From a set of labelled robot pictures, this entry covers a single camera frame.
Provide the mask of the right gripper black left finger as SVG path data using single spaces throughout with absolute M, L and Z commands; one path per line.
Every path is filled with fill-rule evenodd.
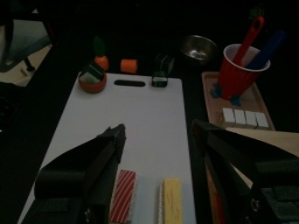
M 39 171 L 22 224 L 109 224 L 126 126 L 107 129 Z

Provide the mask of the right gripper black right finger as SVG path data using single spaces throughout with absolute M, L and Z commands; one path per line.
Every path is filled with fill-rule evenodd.
M 299 224 L 299 133 L 193 122 L 201 224 Z

